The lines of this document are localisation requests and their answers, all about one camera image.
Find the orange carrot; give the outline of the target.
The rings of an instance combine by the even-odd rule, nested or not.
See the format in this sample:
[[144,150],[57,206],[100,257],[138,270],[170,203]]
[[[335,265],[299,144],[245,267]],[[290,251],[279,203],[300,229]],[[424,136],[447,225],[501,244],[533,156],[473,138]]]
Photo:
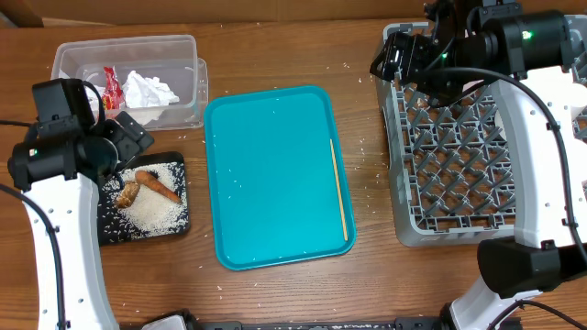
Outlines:
[[157,178],[145,170],[137,170],[135,172],[135,180],[138,184],[144,185],[150,190],[162,195],[170,201],[180,204],[182,199],[164,184],[162,184]]

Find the red snack wrapper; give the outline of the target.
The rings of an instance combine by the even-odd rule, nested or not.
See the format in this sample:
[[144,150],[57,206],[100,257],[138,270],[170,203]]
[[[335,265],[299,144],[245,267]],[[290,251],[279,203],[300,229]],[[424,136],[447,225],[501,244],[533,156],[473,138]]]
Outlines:
[[102,94],[102,103],[105,110],[120,110],[125,105],[122,88],[116,77],[114,67],[104,67],[106,87]]

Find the white napkin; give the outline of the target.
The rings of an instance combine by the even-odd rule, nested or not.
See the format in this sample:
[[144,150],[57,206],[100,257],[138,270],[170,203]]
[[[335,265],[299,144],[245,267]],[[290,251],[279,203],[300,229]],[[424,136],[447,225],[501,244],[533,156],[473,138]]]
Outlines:
[[[163,107],[176,105],[180,98],[159,77],[143,77],[136,71],[127,75],[126,81],[119,83],[125,98],[125,105],[120,110],[105,110],[106,118],[114,118],[120,111],[129,113],[142,126],[158,120]],[[87,98],[93,112],[99,112],[105,87],[85,87]]]

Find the brown food scrap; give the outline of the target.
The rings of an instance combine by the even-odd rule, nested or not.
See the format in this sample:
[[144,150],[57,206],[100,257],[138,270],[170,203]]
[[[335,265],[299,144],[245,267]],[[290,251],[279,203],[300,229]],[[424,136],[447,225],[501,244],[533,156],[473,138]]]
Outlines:
[[136,200],[140,191],[140,185],[135,181],[126,181],[124,189],[115,200],[115,207],[119,209],[129,208]]

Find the pile of rice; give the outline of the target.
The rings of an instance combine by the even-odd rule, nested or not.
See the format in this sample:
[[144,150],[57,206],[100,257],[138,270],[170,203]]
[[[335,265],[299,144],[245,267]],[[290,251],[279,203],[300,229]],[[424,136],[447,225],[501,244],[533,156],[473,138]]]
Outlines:
[[[152,190],[136,181],[145,171],[174,193]],[[153,163],[126,169],[100,189],[98,237],[102,246],[150,237],[182,234],[190,227],[184,164],[178,161]]]

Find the wooden chopstick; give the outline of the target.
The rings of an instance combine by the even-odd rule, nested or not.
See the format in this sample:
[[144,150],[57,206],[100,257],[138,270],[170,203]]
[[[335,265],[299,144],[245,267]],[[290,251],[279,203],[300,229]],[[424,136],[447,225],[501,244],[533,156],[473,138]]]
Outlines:
[[332,164],[333,164],[335,183],[336,183],[336,188],[337,188],[338,206],[339,206],[340,220],[341,220],[341,225],[342,225],[343,238],[344,238],[344,241],[347,242],[349,240],[349,234],[348,234],[344,204],[343,204],[343,199],[342,199],[340,180],[339,180],[339,175],[338,175],[337,156],[336,156],[336,151],[334,149],[334,141],[332,138],[329,140],[329,145],[330,145],[330,151],[331,151],[331,158],[332,158]]

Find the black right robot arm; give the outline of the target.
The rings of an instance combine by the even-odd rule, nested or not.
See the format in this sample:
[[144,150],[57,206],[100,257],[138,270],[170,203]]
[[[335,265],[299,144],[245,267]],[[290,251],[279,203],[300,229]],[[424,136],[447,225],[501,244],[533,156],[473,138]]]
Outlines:
[[436,1],[387,26],[370,71],[397,238],[473,244],[479,278],[396,329],[517,329],[586,274],[586,18],[516,1]]

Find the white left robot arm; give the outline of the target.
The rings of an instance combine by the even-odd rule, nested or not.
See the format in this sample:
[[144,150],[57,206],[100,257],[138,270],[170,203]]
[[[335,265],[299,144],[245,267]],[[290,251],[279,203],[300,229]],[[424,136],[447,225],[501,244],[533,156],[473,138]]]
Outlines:
[[128,113],[87,124],[67,115],[13,148],[2,191],[25,205],[33,235],[40,329],[117,329],[98,243],[99,187],[150,147]]

